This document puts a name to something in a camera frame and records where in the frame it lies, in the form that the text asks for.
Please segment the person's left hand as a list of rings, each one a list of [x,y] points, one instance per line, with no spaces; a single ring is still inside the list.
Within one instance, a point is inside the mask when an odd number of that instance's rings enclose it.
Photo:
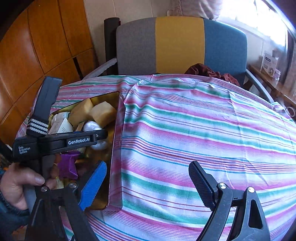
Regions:
[[[56,178],[59,176],[57,163],[60,161],[60,155],[56,154],[55,164],[52,166],[50,177],[47,180],[30,168],[22,168],[19,163],[12,163],[1,178],[1,193],[4,199],[19,210],[26,210],[28,206],[23,194],[23,186],[46,185],[49,189],[55,188],[57,186]]]

